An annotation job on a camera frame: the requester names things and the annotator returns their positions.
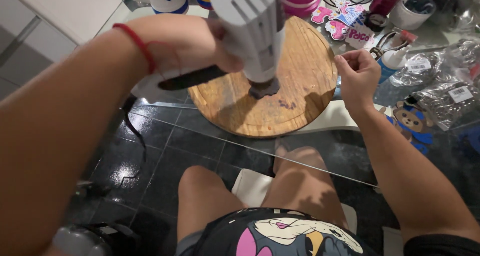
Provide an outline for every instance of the wooden cutting board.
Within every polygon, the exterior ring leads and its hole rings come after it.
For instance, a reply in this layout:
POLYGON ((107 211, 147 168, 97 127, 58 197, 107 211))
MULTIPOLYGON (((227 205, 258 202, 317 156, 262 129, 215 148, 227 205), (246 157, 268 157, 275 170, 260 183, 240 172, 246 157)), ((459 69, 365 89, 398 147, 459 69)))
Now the wooden cutting board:
POLYGON ((216 78, 188 90, 205 118, 237 135, 266 138, 299 130, 324 111, 337 84, 333 51, 304 20, 291 17, 285 27, 278 93, 250 97, 243 72, 216 78))

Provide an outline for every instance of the white bottle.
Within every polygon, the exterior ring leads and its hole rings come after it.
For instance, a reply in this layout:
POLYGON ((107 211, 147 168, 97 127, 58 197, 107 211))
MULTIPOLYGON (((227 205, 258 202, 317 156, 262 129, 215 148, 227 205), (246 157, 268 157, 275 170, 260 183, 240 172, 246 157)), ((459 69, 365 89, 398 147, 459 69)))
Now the white bottle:
POLYGON ((411 45, 408 45, 399 50, 389 50, 383 54, 383 56, 377 61, 380 65, 381 76, 378 84, 386 81, 396 71, 401 69, 407 63, 405 54, 409 51, 411 45))

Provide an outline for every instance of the wrist strap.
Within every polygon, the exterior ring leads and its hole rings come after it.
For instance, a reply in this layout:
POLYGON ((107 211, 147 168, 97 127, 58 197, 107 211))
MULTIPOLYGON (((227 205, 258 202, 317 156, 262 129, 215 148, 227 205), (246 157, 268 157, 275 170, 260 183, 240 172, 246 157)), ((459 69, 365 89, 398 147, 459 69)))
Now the wrist strap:
POLYGON ((156 64, 155 64, 155 61, 153 60, 152 53, 147 49, 147 45, 142 41, 142 39, 129 26, 123 23, 115 23, 112 28, 120 28, 126 34, 128 34, 128 36, 130 36, 133 42, 140 49, 141 53, 145 56, 145 59, 148 62, 148 74, 152 75, 153 72, 155 71, 156 64))

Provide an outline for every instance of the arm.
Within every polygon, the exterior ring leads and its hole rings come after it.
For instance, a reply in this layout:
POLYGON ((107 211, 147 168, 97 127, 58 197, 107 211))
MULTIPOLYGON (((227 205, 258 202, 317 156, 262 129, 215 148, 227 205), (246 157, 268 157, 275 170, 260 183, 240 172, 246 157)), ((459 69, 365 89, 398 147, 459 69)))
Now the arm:
MULTIPOLYGON (((236 57, 223 52, 218 22, 156 15, 129 25, 145 42, 168 42, 185 66, 216 63, 229 72, 242 68, 236 57)), ((170 52, 161 47, 150 50, 162 68, 176 66, 170 52)), ((114 29, 0 102, 1 255, 55 254, 47 247, 77 179, 114 112, 146 74, 140 50, 123 31, 114 29)))
POLYGON ((443 233, 480 241, 480 227, 452 183, 373 107, 380 67, 365 50, 337 56, 342 98, 362 133, 371 165, 404 242, 443 233))

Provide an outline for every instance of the leg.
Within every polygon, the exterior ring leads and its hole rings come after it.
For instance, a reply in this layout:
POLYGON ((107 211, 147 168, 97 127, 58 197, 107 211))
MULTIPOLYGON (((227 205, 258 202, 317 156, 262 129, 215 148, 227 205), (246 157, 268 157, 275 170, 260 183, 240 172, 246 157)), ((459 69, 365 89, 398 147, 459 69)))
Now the leg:
POLYGON ((223 215, 246 208, 217 174, 201 166, 185 170, 178 196, 177 241, 223 215))
MULTIPOLYGON (((326 170, 320 154, 312 147, 295 149, 284 156, 326 170)), ((348 228, 339 197, 330 175, 282 158, 275 158, 276 173, 262 207, 301 211, 316 219, 348 228)))

